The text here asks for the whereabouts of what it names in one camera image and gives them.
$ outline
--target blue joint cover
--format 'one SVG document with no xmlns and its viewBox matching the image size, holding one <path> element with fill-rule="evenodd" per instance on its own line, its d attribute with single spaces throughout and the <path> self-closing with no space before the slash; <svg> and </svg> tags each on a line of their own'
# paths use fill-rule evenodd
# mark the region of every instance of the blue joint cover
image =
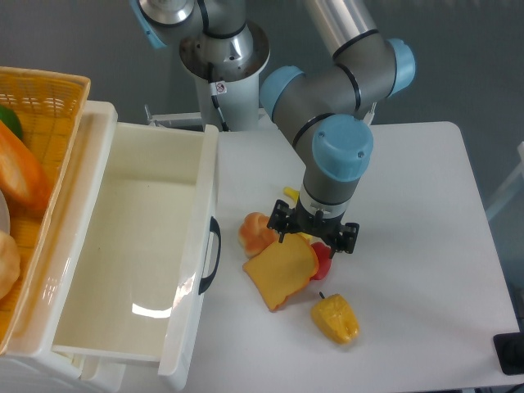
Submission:
<svg viewBox="0 0 524 393">
<path fill-rule="evenodd" d="M 368 168 L 373 135 L 361 120 L 333 115 L 317 128 L 312 148 L 315 162 L 327 176 L 338 182 L 352 182 Z"/>
<path fill-rule="evenodd" d="M 149 40 L 151 46 L 154 49 L 161 49 L 165 47 L 165 44 L 160 40 L 160 38 L 158 38 L 158 36 L 155 34 L 155 31 L 152 29 L 152 27 L 149 25 L 149 22 L 146 20 L 146 17 L 142 14 L 140 6 L 138 5 L 138 0 L 129 0 L 129 5 L 133 10 L 134 15 L 138 19 L 140 27 L 142 27 L 142 30 L 144 30 L 144 33 L 146 34 L 146 37 Z"/>
<path fill-rule="evenodd" d="M 413 82 L 417 66 L 413 52 L 411 52 L 411 49 L 404 41 L 398 38 L 388 39 L 387 41 L 393 47 L 396 59 L 395 84 L 390 93 L 390 96 L 392 96 L 403 88 L 407 88 Z"/>
<path fill-rule="evenodd" d="M 302 75 L 298 67 L 288 65 L 281 67 L 271 73 L 260 87 L 260 102 L 265 111 L 273 120 L 273 111 L 277 105 L 278 98 L 286 86 L 298 75 Z"/>
</svg>

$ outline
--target green object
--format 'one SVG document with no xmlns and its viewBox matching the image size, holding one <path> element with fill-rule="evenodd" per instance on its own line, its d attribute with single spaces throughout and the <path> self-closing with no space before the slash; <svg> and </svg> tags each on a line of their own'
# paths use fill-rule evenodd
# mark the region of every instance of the green object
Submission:
<svg viewBox="0 0 524 393">
<path fill-rule="evenodd" d="M 0 105 L 0 120 L 16 135 L 17 138 L 22 140 L 22 124 L 16 113 L 3 105 Z"/>
</svg>

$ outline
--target yellow bell pepper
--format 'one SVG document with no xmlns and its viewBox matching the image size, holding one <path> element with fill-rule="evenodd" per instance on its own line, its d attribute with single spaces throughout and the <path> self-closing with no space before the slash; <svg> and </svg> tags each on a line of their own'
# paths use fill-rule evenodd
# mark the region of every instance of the yellow bell pepper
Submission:
<svg viewBox="0 0 524 393">
<path fill-rule="evenodd" d="M 327 338 L 338 344 L 346 344 L 359 335 L 359 321 L 339 294 L 322 298 L 311 309 L 311 318 Z"/>
</svg>

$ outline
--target orange basket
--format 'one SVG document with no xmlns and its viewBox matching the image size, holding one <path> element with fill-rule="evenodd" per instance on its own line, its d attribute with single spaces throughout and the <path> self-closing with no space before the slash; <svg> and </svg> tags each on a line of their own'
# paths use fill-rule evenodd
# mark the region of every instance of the orange basket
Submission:
<svg viewBox="0 0 524 393">
<path fill-rule="evenodd" d="M 24 144 L 54 184 L 49 204 L 42 214 L 35 214 L 7 199 L 11 236 L 18 245 L 21 261 L 18 280 L 0 300 L 0 355 L 6 350 L 26 301 L 90 85 L 90 80 L 82 76 L 0 67 L 0 105 L 11 108 L 18 115 Z"/>
</svg>

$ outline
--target drawer handle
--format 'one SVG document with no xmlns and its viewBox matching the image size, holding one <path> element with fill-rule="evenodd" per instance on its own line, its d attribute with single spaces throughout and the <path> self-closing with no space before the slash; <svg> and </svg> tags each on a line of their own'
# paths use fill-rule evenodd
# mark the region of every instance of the drawer handle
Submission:
<svg viewBox="0 0 524 393">
<path fill-rule="evenodd" d="M 217 253 L 216 253 L 216 262 L 215 262 L 215 267 L 213 268 L 213 271 L 211 272 L 209 276 L 202 277 L 202 280 L 200 280 L 200 286 L 198 287 L 199 295 L 207 291 L 207 288 L 210 287 L 211 283 L 213 282 L 213 279 L 215 278 L 216 271 L 219 268 L 220 249 L 222 248 L 222 237 L 220 236 L 219 223 L 217 222 L 215 217 L 211 217 L 210 232 L 214 233 L 216 237 L 219 239 L 219 249 L 217 250 Z"/>
</svg>

